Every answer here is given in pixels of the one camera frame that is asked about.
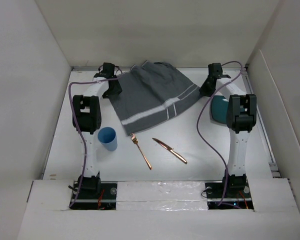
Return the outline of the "grey striped cloth placemat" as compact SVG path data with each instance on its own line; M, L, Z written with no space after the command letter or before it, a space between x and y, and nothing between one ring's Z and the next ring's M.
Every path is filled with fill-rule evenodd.
M122 92L109 100L127 135L162 124L201 98L199 86L167 62L134 65L118 82Z

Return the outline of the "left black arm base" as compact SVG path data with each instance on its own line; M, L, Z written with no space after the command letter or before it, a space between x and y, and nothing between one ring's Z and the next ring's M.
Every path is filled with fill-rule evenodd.
M92 177L83 177L79 193L81 176L69 185L72 195L69 203L71 210L116 210L117 205L117 182L101 181L99 174Z

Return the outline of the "copper fork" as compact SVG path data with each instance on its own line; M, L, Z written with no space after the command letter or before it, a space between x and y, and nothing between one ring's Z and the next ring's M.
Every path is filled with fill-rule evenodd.
M146 162L146 164L147 164L147 167L148 167L150 170L152 170L153 167L152 167L152 165L150 164L150 162L148 161L148 159L146 158L146 156L145 156L145 154L143 153L142 149L140 148L140 146L139 146L139 141L138 141L136 135L135 135L134 133L131 133L131 134L130 134L130 138L131 138L132 142L137 146L138 150L140 151L140 153L141 153L143 159L145 160L145 162Z

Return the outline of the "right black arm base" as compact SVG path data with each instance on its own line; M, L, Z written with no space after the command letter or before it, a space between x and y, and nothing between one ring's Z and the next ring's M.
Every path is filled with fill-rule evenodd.
M201 197L207 200L209 210L253 210L253 200L247 176L224 177L222 181L204 184Z

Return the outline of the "blue plastic cup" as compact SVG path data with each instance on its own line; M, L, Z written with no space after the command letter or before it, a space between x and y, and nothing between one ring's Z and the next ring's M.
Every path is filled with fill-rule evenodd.
M110 152L118 147L117 134L112 127L104 127L97 134L99 142Z

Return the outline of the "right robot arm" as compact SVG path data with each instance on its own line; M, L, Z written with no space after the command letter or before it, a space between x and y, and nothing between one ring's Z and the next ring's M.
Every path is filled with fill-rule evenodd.
M246 152L250 133L257 122L257 96L241 90L234 83L237 77L224 74L222 66L221 63L208 65L208 76L199 92L208 98L203 110L213 106L217 93L227 101L225 123L230 133L229 157L228 161L221 158L225 166L222 182L211 188L213 194L225 198L233 197L246 186Z

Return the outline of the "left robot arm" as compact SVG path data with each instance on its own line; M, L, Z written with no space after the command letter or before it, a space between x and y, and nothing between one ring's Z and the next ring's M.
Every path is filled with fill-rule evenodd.
M97 95L72 95L73 85L84 85L84 83L72 82L68 86L72 124L83 144L83 162L81 174L71 189L76 199L84 195L94 199L102 191L96 143L96 131L100 129L102 124L100 100Z

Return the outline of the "copper knife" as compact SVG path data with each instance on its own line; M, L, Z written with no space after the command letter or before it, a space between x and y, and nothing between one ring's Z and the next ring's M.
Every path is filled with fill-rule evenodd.
M178 158L180 161L182 161L184 164L187 164L188 161L179 153L175 152L172 147L164 143L163 141L157 139L157 138L152 138L155 142L157 142L160 146L165 148L167 151L169 151L171 154L173 154L176 158Z

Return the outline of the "teal square plate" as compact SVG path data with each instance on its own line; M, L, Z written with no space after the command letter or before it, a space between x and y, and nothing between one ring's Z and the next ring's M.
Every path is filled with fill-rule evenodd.
M211 100L210 115L213 121L226 125L228 100L222 95L215 95Z

